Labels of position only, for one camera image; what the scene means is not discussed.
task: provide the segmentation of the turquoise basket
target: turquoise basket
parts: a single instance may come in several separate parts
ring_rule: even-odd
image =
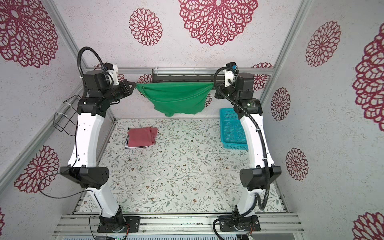
[[[244,129],[233,108],[220,109],[220,132],[225,148],[248,151]]]

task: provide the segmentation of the folded pink shirt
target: folded pink shirt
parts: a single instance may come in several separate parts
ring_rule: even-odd
[[[156,127],[130,128],[124,148],[149,147],[156,143]]]

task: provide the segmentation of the blue plastic basket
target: blue plastic basket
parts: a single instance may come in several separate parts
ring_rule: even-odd
[[[248,151],[247,139],[233,108],[220,109],[221,142],[225,148]]]

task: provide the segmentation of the floral table surface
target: floral table surface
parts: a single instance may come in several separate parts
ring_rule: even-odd
[[[157,127],[156,144],[124,149],[133,127]],[[239,171],[248,168],[247,151],[226,149],[219,119],[121,119],[99,163],[124,212],[229,212],[243,189]],[[80,212],[98,212],[86,194]],[[285,212],[271,184],[265,210]]]

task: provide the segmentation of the black and white striped fabric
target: black and white striped fabric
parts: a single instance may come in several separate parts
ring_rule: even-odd
[[[129,148],[141,148],[141,147],[128,147],[128,142],[129,142],[129,134],[127,134],[127,139],[126,139],[125,142],[124,142],[124,148],[125,148],[125,149],[129,149]]]

